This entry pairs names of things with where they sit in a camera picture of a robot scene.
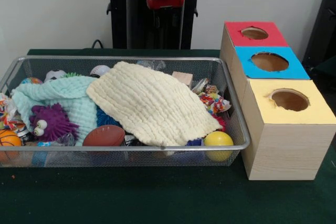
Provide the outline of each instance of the white wall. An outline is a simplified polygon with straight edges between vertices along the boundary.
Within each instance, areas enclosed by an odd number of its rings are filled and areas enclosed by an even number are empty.
[[[321,0],[198,0],[193,48],[219,48],[224,20],[275,21],[302,59]]]
[[[110,0],[0,0],[0,76],[30,48],[111,47]],[[193,48],[219,49],[224,20],[274,20],[299,57],[321,0],[198,0]]]

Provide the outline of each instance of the baby blanket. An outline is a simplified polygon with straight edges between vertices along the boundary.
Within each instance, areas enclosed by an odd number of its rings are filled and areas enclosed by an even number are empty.
[[[92,77],[59,78],[43,84],[21,84],[12,91],[12,98],[29,131],[29,117],[34,105],[61,104],[71,123],[79,125],[76,146],[82,146],[87,134],[97,127],[97,106],[87,96]]]
[[[118,62],[87,94],[147,145],[184,146],[221,128],[187,85],[141,65]]]

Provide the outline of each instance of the stacked wooden boxes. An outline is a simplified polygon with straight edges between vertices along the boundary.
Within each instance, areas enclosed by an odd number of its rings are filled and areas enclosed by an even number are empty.
[[[251,135],[250,180],[312,180],[336,118],[274,23],[226,22],[226,62]]]

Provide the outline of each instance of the circular hole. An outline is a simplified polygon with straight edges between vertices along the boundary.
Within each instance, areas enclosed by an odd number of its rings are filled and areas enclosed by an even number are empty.
[[[281,89],[275,91],[271,98],[277,106],[283,107],[286,110],[301,111],[305,110],[309,105],[308,98],[293,89]]]
[[[251,60],[258,68],[269,72],[283,71],[289,66],[285,58],[271,52],[260,52],[253,55]]]
[[[241,31],[241,34],[244,37],[249,39],[267,39],[268,33],[260,28],[257,27],[247,27]]]

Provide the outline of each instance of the yellow ball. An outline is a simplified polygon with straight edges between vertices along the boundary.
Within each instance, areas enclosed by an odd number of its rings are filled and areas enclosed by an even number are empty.
[[[230,146],[234,145],[232,138],[221,131],[214,131],[206,136],[204,140],[205,146]],[[212,161],[223,162],[226,161],[233,151],[207,151],[206,156]]]

